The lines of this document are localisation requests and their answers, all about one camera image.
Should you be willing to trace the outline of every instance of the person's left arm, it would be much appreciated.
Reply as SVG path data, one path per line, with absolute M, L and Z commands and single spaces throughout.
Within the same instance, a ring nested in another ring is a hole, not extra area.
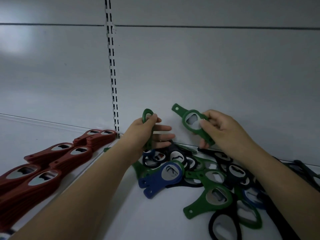
M 171 130 L 155 125 L 158 122 L 156 114 L 144 124 L 142 118 L 135 120 L 113 147 L 10 240 L 91 239 L 126 170 L 141 157 L 153 126 L 155 131 Z M 167 147 L 173 138 L 154 134 L 153 148 Z

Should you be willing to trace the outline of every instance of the pile of bottle openers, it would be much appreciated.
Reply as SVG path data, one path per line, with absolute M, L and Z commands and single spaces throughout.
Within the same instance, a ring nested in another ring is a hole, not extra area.
M 26 212 L 54 193 L 68 173 L 89 161 L 116 135 L 114 130 L 88 130 L 73 143 L 59 143 L 25 156 L 27 164 L 0 176 L 0 233 L 9 231 Z
M 266 210 L 283 239 L 299 239 L 253 174 L 222 151 L 200 148 L 198 151 L 211 160 L 198 157 L 196 150 L 173 141 L 169 147 L 145 151 L 142 163 L 133 164 L 144 195 L 151 199 L 164 188 L 204 187 L 200 197 L 183 212 L 188 219 L 214 212 L 208 227 L 214 240 L 226 239 L 217 226 L 237 240 L 242 239 L 240 225 L 260 229 L 263 223 L 257 209 Z M 301 161 L 285 165 L 320 191 L 317 183 L 320 176 Z

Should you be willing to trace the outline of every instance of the person's left hand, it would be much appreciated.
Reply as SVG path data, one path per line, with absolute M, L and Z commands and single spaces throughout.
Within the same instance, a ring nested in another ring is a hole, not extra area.
M 157 114 L 153 114 L 145 123 L 142 118 L 135 120 L 123 134 L 119 142 L 122 142 L 126 148 L 143 152 L 144 146 L 151 136 L 151 130 L 154 131 L 170 131 L 172 128 L 168 125 L 156 125 L 162 120 L 158 118 Z M 171 145 L 168 140 L 173 139 L 174 134 L 153 134 L 152 135 L 152 148 L 164 148 Z

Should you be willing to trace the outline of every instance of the human arm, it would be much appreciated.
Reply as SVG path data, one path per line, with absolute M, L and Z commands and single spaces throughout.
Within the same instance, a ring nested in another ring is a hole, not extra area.
M 90 239 L 124 173 L 141 157 L 153 126 L 155 131 L 171 130 L 156 122 L 161 122 L 156 114 L 144 124 L 142 118 L 135 120 L 113 147 L 10 240 Z M 174 134 L 154 134 L 153 147 L 169 146 L 167 140 L 173 138 Z
M 264 187 L 278 210 L 302 240 L 320 239 L 320 193 L 257 145 L 232 117 L 204 113 L 202 128 L 230 157 L 239 161 Z M 202 139 L 199 147 L 208 148 Z

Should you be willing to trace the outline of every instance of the forearm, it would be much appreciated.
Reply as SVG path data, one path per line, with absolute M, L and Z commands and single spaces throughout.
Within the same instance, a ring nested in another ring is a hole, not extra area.
M 242 159 L 302 239 L 320 238 L 320 193 L 263 149 Z
M 12 239 L 90 239 L 130 166 L 129 157 L 138 159 L 140 152 L 119 141 Z

